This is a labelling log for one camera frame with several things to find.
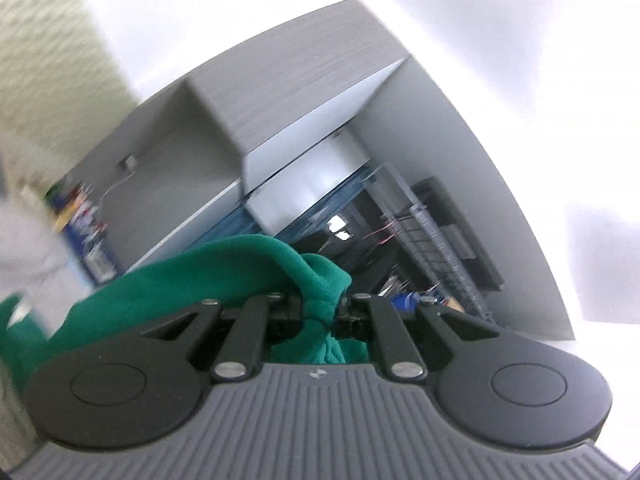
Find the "green hooded sweatshirt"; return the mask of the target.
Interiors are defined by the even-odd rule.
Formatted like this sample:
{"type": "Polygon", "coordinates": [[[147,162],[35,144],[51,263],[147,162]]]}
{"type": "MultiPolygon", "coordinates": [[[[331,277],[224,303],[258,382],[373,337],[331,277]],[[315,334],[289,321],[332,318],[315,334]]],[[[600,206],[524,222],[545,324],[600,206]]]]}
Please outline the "green hooded sweatshirt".
{"type": "Polygon", "coordinates": [[[23,391],[32,373],[55,356],[203,299],[239,307],[256,295],[299,292],[303,328],[272,347],[271,361],[361,364],[369,359],[366,345],[352,338],[339,340],[331,333],[338,302],[351,282],[350,275],[329,259],[299,254],[274,237],[226,237],[118,278],[76,302],[52,335],[40,328],[32,314],[13,322],[22,298],[6,297],[1,304],[1,363],[12,386],[23,391]]]}

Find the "quilted cream headboard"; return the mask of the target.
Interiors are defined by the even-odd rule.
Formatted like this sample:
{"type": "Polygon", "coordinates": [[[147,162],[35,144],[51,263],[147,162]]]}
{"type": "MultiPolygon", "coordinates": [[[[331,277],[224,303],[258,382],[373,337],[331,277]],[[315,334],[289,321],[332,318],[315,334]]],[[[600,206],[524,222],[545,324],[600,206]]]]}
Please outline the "quilted cream headboard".
{"type": "Polygon", "coordinates": [[[136,106],[81,0],[1,0],[1,160],[64,176],[136,106]]]}

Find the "grey white wardrobe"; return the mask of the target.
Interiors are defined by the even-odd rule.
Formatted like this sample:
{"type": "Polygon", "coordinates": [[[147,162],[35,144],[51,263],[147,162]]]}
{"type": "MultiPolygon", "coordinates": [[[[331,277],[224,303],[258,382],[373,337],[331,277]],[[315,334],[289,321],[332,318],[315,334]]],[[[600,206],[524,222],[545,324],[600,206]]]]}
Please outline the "grey white wardrobe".
{"type": "Polygon", "coordinates": [[[503,177],[442,90],[359,1],[294,18],[139,105],[70,170],[127,270],[188,248],[285,169],[393,166],[500,325],[574,335],[503,177]]]}

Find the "grey bed sheet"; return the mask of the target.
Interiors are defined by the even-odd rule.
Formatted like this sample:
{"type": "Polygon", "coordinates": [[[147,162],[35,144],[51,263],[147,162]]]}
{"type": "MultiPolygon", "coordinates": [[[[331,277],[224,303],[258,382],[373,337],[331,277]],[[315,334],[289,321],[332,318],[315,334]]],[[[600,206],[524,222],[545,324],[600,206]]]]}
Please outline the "grey bed sheet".
{"type": "Polygon", "coordinates": [[[51,335],[70,308],[91,293],[91,282],[48,219],[17,198],[3,197],[1,298],[18,298],[18,312],[11,320],[32,315],[51,335]]]}

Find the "blue sports jersey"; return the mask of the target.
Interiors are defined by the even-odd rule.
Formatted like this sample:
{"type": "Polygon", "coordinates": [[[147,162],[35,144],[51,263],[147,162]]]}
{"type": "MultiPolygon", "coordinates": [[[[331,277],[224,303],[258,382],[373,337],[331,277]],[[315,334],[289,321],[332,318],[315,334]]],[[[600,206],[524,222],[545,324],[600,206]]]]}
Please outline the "blue sports jersey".
{"type": "Polygon", "coordinates": [[[421,299],[420,292],[400,292],[393,296],[392,304],[399,312],[414,312],[421,303],[421,299]]]}

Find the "metal clothes rack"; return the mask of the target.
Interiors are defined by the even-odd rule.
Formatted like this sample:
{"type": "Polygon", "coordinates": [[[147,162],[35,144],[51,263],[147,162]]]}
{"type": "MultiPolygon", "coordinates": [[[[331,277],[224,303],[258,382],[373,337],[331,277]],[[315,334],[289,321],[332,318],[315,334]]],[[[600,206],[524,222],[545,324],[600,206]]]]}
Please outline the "metal clothes rack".
{"type": "Polygon", "coordinates": [[[454,297],[469,315],[495,322],[454,248],[397,170],[390,164],[377,166],[363,186],[382,212],[384,223],[442,296],[454,297]]]}

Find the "cluttered blue bedside table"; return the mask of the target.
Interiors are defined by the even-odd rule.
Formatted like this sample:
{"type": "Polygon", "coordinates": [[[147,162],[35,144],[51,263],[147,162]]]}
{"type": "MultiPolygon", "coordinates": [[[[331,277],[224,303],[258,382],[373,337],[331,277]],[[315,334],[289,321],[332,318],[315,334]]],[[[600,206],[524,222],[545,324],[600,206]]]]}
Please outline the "cluttered blue bedside table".
{"type": "Polygon", "coordinates": [[[79,264],[96,286],[122,274],[107,240],[106,224],[98,216],[91,188],[61,179],[44,196],[54,214],[53,229],[66,239],[79,264]]]}

